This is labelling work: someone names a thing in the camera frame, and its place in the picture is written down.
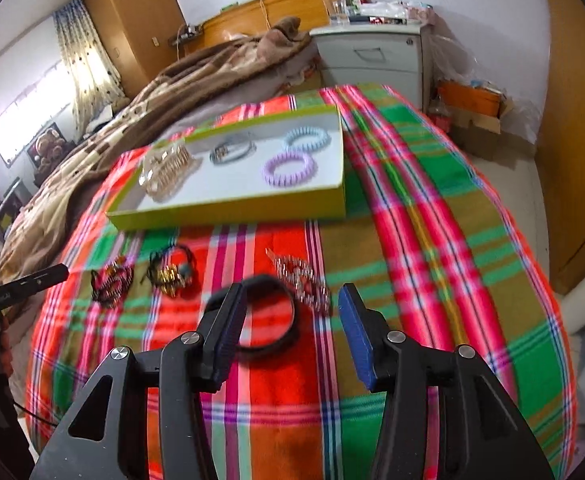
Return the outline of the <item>person's left hand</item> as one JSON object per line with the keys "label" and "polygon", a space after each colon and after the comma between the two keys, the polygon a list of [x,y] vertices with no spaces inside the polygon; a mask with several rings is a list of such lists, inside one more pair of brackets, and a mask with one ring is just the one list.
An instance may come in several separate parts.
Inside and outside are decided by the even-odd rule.
{"label": "person's left hand", "polygon": [[14,374],[14,368],[12,367],[12,347],[10,346],[9,335],[8,335],[9,322],[4,316],[1,322],[1,333],[0,333],[0,359],[3,367],[3,372],[7,377]]}

